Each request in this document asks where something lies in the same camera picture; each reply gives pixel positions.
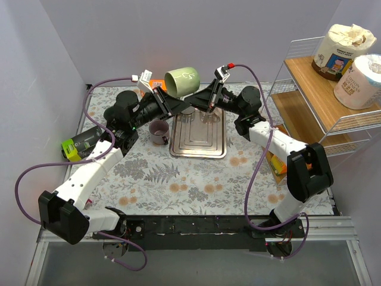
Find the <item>green mug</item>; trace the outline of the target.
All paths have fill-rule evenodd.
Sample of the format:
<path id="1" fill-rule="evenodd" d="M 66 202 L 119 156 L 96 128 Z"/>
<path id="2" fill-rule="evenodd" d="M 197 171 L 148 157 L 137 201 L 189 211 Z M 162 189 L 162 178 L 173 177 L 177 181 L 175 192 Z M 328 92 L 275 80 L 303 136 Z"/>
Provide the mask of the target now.
<path id="1" fill-rule="evenodd" d="M 164 81 L 167 93 L 175 98 L 184 97 L 196 92 L 200 86 L 200 78 L 193 67 L 183 67 L 165 73 Z"/>

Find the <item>purple mug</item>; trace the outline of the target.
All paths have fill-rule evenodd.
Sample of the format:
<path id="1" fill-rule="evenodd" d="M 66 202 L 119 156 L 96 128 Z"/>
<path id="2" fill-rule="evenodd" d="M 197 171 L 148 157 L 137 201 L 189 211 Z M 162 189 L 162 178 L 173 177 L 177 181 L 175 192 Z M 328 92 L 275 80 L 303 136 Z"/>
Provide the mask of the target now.
<path id="1" fill-rule="evenodd" d="M 154 120 L 149 125 L 151 141 L 157 145 L 168 145 L 169 124 L 165 120 Z"/>

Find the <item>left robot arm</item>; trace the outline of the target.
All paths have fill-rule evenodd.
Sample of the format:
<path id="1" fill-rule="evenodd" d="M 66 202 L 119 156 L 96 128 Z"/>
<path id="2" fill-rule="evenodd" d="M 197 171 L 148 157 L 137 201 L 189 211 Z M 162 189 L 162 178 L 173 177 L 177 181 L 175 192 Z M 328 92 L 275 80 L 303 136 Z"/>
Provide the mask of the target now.
<path id="1" fill-rule="evenodd" d="M 148 92 L 141 100 L 132 91 L 119 93 L 114 105 L 104 113 L 115 142 L 111 142 L 109 133 L 103 133 L 88 157 L 89 163 L 80 166 L 55 191 L 44 191 L 39 196 L 42 227 L 72 245 L 90 232 L 107 231 L 113 238 L 121 238 L 127 230 L 126 215 L 113 207 L 85 210 L 88 198 L 133 147 L 139 127 L 154 119 L 169 119 L 188 107 L 188 102 L 168 95 L 161 88 Z"/>

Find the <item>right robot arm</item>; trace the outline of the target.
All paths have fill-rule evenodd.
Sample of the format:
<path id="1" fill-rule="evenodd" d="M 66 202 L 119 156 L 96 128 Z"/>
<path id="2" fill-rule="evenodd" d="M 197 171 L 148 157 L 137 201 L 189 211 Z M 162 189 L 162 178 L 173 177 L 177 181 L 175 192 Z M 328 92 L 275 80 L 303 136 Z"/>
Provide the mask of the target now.
<path id="1" fill-rule="evenodd" d="M 291 222 L 302 213 L 306 203 L 333 184 L 333 175 L 321 144 L 293 139 L 260 114 L 262 96 L 261 88 L 254 86 L 246 86 L 235 95 L 214 80 L 205 89 L 187 96 L 185 101 L 204 112 L 220 108 L 238 115 L 234 122 L 237 133 L 284 162 L 288 193 L 271 211 L 267 224 L 252 225 L 254 229 L 282 237 L 291 230 Z"/>

